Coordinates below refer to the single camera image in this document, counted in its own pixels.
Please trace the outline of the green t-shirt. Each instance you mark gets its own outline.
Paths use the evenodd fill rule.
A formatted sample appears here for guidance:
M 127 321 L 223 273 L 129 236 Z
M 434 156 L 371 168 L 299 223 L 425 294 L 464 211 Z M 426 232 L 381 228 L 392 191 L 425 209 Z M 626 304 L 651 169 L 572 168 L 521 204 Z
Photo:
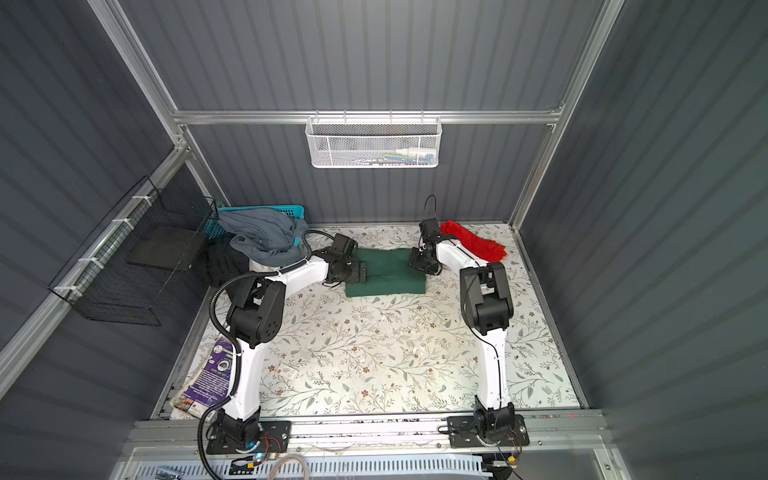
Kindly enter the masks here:
M 366 264 L 366 281 L 346 283 L 348 298 L 397 294 L 425 294 L 426 274 L 409 265 L 410 248 L 359 249 L 357 259 Z

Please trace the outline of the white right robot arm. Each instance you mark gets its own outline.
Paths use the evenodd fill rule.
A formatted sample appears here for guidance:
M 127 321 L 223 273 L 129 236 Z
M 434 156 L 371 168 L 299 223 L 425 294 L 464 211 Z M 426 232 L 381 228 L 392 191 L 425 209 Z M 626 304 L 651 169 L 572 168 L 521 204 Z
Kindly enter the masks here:
M 510 447 L 530 444 L 524 418 L 507 390 L 507 329 L 514 302 L 504 265 L 503 246 L 480 238 L 455 222 L 436 218 L 419 223 L 419 245 L 408 264 L 427 275 L 447 269 L 458 279 L 459 310 L 478 346 L 478 388 L 470 416 L 452 416 L 440 430 L 453 448 Z

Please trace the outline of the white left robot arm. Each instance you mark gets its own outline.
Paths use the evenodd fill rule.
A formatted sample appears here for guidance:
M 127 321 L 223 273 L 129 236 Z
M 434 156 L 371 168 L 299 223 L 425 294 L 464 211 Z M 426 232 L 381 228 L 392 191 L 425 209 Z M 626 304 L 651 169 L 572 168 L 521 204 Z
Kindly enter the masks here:
M 268 440 L 260 424 L 260 385 L 268 344 L 279 333 L 286 300 L 319 283 L 364 283 L 367 266 L 358 242 L 343 234 L 310 229 L 301 237 L 304 257 L 273 271 L 248 271 L 223 282 L 209 303 L 209 320 L 233 348 L 223 400 L 206 409 L 217 433 L 237 451 L 251 453 Z

